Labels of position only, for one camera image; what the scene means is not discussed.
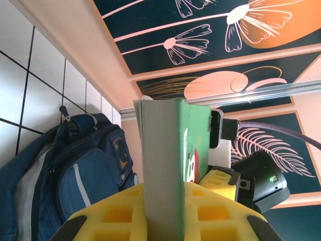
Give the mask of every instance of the ceiling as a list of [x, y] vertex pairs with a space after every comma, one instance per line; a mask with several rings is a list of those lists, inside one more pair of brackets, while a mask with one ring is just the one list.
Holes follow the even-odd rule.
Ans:
[[320, 1], [11, 1], [118, 109], [321, 76]]

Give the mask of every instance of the metal ceiling rail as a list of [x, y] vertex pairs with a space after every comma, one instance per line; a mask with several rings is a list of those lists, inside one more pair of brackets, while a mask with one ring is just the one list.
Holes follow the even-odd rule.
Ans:
[[[246, 91], [243, 93], [238, 92], [232, 94], [222, 94], [196, 99], [188, 99], [186, 100], [186, 102], [190, 104], [199, 104], [207, 106], [223, 106], [240, 104], [249, 101], [254, 102], [259, 100], [275, 99], [297, 94], [307, 94], [317, 91], [321, 91], [321, 80], [277, 85]], [[121, 109], [120, 115], [122, 121], [128, 121], [130, 119], [136, 118], [134, 108]]]

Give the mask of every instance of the black plastic part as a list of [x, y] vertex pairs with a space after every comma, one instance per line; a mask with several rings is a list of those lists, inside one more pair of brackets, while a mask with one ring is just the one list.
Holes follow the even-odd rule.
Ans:
[[218, 147], [221, 140], [223, 112], [212, 110], [211, 116], [210, 148], [214, 149]]
[[50, 241], [72, 241], [76, 237], [78, 231], [85, 223], [87, 217], [82, 215], [68, 220], [61, 226], [56, 234], [50, 239]]
[[238, 199], [238, 191], [239, 191], [239, 187], [240, 187], [240, 177], [241, 174], [239, 172], [234, 171], [231, 168], [227, 168], [227, 167], [219, 167], [219, 166], [213, 166], [212, 170], [219, 170], [221, 172], [225, 172], [229, 175], [231, 175], [231, 179], [229, 181], [229, 185], [231, 186], [236, 186], [236, 191], [235, 191], [235, 198], [234, 200], [237, 201]]
[[282, 241], [269, 223], [256, 216], [247, 216], [247, 220], [260, 241]]
[[[264, 213], [285, 201], [290, 195], [284, 175], [264, 150], [233, 163], [232, 168], [241, 173], [241, 179], [251, 181], [250, 191], [239, 189], [238, 202], [247, 207], [254, 209], [256, 206]], [[277, 181], [270, 181], [274, 176], [277, 177]]]
[[239, 119], [223, 119], [221, 139], [235, 141], [239, 132]]
[[274, 207], [290, 196], [290, 190], [288, 187], [280, 189], [279, 191], [272, 193], [271, 195], [262, 198], [255, 202], [255, 205], [261, 210], [262, 213]]

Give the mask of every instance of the wall tile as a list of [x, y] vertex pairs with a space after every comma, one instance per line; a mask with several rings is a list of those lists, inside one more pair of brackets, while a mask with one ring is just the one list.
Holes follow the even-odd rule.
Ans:
[[64, 95], [85, 109], [86, 79], [69, 61], [66, 61]]
[[27, 68], [32, 24], [9, 2], [0, 1], [0, 50]]
[[40, 132], [46, 132], [60, 124], [62, 96], [29, 75], [23, 125]]
[[30, 71], [62, 93], [65, 58], [38, 31], [35, 30]]
[[0, 122], [0, 168], [15, 157], [18, 131], [18, 127]]
[[0, 117], [20, 123], [27, 72], [0, 54]]
[[101, 112], [112, 122], [112, 106], [104, 97], [101, 99]]
[[87, 81], [87, 99], [86, 99], [86, 111], [88, 113], [100, 113], [100, 93], [94, 88], [94, 86]]
[[21, 129], [19, 140], [19, 152], [26, 148], [31, 142], [40, 137], [41, 135], [35, 132], [31, 132], [26, 129]]
[[115, 108], [113, 108], [112, 110], [112, 119], [114, 124], [117, 124], [121, 127], [120, 113], [118, 113], [118, 111]]

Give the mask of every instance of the backpack pocket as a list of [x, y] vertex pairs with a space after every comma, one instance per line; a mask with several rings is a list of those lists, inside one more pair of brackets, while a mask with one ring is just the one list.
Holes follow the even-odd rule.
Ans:
[[118, 192], [109, 165], [114, 159], [101, 149], [91, 149], [68, 163], [57, 186], [57, 204], [63, 220]]
[[105, 152], [118, 189], [132, 173], [133, 161], [130, 157], [125, 133], [117, 129], [106, 135], [101, 141], [101, 149]]

